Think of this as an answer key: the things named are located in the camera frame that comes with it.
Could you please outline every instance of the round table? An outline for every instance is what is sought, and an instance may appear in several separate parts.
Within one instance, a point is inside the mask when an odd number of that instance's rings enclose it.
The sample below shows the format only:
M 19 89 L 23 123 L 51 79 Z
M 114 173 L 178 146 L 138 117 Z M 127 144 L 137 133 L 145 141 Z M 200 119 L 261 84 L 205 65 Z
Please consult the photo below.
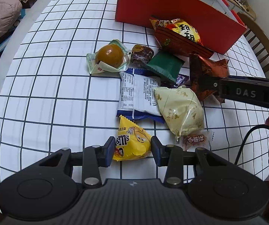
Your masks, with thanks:
M 116 22 L 117 0 L 51 0 L 26 34 L 0 92 L 0 182 L 9 175 L 62 147 L 72 152 L 91 145 L 103 145 L 116 136 L 120 95 L 118 73 L 90 75 L 86 54 L 96 52 L 113 39 L 126 47 L 159 45 L 153 30 Z M 232 75 L 264 77 L 246 39 L 242 36 L 225 54 L 212 60 L 229 59 Z M 181 73 L 189 75 L 185 62 Z M 213 96 L 201 103 L 204 122 L 214 132 L 211 151 L 234 162 L 250 126 L 264 123 L 266 108 Z M 148 119 L 136 121 L 162 144 L 175 143 L 167 125 Z M 269 174 L 268 132 L 254 131 L 243 149 L 239 166 L 261 179 Z M 101 178 L 163 180 L 165 167 L 156 167 L 152 158 L 113 161 L 100 168 Z M 192 166 L 184 168 L 184 182 L 193 179 Z M 72 178 L 80 182 L 81 167 Z

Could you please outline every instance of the yellow candy bag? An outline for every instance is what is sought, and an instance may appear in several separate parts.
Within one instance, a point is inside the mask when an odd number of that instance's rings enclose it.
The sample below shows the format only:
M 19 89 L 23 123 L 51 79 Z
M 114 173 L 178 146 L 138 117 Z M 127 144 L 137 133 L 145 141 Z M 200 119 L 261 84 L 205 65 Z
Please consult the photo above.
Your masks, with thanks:
M 136 160 L 145 158 L 151 150 L 151 135 L 134 122 L 120 115 L 118 137 L 113 160 Z
M 158 20 L 151 18 L 150 22 L 154 30 L 156 30 L 156 26 L 165 27 L 203 46 L 197 30 L 183 19 Z

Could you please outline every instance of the chocolate wrapper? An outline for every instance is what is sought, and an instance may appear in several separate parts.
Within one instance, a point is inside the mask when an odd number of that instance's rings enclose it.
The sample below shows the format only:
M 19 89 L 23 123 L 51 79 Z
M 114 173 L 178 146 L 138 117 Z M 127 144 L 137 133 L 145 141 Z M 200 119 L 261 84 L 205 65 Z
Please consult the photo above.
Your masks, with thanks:
M 160 84 L 161 87 L 167 87 L 167 88 L 170 88 L 170 89 L 175 89 L 175 88 L 178 88 L 182 85 L 184 85 L 184 83 L 186 81 L 189 80 L 189 76 L 187 75 L 184 75 L 184 74 L 178 74 L 177 78 L 176 78 L 176 83 L 173 84 L 173 83 L 170 83 L 168 81 L 164 81 Z
M 228 77 L 229 70 L 227 64 L 227 59 L 222 59 L 215 62 L 199 55 L 191 55 L 189 57 L 189 77 L 191 79 L 191 88 L 192 91 L 195 92 L 199 101 L 203 101 L 205 98 L 216 92 L 213 90 L 202 90 L 199 87 L 199 78 L 205 74 L 214 77 Z
M 135 45 L 132 48 L 130 62 L 138 67 L 144 67 L 154 56 L 154 51 L 147 46 Z
M 113 160 L 137 160 L 146 157 L 151 150 L 150 141 L 151 136 L 146 130 L 120 115 Z
M 212 130 L 200 130 L 184 136 L 184 150 L 195 151 L 197 147 L 210 149 L 210 141 L 213 140 L 213 134 Z
M 163 80 L 176 83 L 176 78 L 184 61 L 164 51 L 159 51 L 145 66 Z

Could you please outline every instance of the circular pad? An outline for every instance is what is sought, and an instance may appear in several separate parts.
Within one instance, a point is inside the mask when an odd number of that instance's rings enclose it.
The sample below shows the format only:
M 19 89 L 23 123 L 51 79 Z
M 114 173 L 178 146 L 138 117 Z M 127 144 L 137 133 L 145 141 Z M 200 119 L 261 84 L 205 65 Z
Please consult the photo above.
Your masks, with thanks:
M 240 220 L 262 213 L 269 201 L 266 184 L 237 167 L 209 167 L 188 185 L 192 203 L 218 218 Z

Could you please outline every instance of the gold patterned wrapper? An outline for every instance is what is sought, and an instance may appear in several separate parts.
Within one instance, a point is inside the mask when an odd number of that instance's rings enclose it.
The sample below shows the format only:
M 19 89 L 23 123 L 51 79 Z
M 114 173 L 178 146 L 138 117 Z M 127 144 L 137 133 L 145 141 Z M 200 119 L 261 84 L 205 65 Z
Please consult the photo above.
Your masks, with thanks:
M 198 34 L 197 30 L 193 26 L 185 22 L 183 19 L 173 19 L 173 20 L 150 19 L 150 22 L 154 30 L 156 30 L 156 26 L 165 27 L 203 46 L 200 35 Z

